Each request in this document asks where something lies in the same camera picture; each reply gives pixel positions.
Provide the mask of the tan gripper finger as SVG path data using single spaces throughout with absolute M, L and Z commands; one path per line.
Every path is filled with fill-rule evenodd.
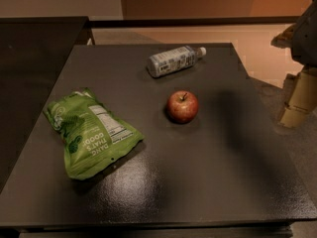
M 280 49 L 290 49 L 292 47 L 292 39 L 294 35 L 295 25 L 292 24 L 283 32 L 275 36 L 270 44 Z
M 284 100 L 278 122 L 287 128 L 301 125 L 317 107 L 317 68 L 305 66 L 288 74 L 283 84 Z

